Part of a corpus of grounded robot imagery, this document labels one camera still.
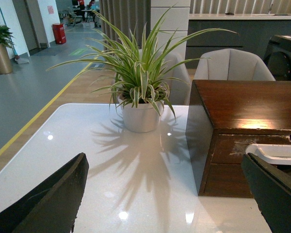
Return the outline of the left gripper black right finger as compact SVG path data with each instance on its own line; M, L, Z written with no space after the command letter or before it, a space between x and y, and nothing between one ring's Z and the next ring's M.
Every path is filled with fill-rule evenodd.
M291 176L252 153L241 167L271 232L291 233Z

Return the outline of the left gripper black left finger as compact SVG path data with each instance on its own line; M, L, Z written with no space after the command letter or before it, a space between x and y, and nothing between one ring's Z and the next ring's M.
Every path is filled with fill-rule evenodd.
M79 153L0 212L0 233L72 233L88 169L85 153Z

